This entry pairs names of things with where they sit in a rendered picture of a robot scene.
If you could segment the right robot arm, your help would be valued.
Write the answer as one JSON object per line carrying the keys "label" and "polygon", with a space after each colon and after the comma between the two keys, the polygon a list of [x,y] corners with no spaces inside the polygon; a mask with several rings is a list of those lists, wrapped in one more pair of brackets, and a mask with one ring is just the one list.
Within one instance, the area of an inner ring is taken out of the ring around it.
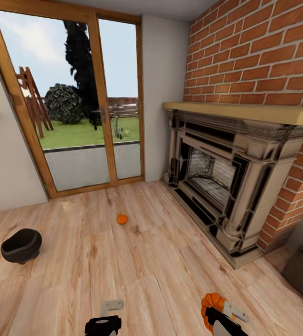
{"label": "right robot arm", "polygon": [[211,307],[206,309],[205,314],[209,323],[213,325],[213,336],[248,336],[241,330],[240,325],[230,318],[234,315],[244,323],[248,323],[250,322],[249,316],[228,301],[224,302],[222,313]]}

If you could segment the cauldron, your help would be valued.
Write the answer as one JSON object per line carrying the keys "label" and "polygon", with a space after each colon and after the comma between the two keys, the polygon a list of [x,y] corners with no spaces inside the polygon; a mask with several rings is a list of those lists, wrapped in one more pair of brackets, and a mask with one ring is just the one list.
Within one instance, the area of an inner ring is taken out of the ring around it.
{"label": "cauldron", "polygon": [[24,265],[39,255],[41,245],[42,236],[37,230],[21,229],[1,244],[0,251],[8,262]]}

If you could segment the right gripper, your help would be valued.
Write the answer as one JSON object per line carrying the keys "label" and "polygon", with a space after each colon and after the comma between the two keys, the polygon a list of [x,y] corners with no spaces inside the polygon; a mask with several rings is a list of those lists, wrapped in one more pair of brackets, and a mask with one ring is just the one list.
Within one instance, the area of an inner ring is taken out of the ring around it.
{"label": "right gripper", "polygon": [[218,310],[216,310],[215,308],[211,307],[211,308],[207,308],[206,309],[206,316],[208,317],[208,321],[211,325],[214,325],[214,322],[223,317],[224,315],[222,315]]}

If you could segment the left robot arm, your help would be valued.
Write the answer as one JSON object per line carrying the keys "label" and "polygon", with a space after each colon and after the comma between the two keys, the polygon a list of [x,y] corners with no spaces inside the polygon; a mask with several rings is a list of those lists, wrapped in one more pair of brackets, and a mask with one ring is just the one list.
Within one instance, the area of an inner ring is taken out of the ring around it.
{"label": "left robot arm", "polygon": [[90,319],[85,324],[85,336],[117,336],[118,329],[121,329],[121,318],[118,315],[108,316],[108,312],[120,310],[123,307],[122,300],[103,301],[100,318]]}

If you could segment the pumpkin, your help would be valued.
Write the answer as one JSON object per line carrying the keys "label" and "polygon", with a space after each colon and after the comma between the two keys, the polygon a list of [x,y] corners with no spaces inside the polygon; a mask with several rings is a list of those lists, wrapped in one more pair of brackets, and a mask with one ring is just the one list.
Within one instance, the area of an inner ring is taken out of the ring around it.
{"label": "pumpkin", "polygon": [[121,214],[117,216],[116,220],[118,224],[125,224],[128,221],[128,218],[125,214]]}
{"label": "pumpkin", "polygon": [[[202,318],[204,319],[204,325],[205,327],[211,331],[213,334],[213,325],[211,325],[208,321],[208,317],[206,316],[206,309],[207,308],[215,308],[219,312],[222,313],[224,310],[224,302],[226,301],[225,298],[220,296],[218,293],[207,293],[205,297],[201,300],[201,315]],[[231,316],[231,320],[234,320],[234,315]]]}

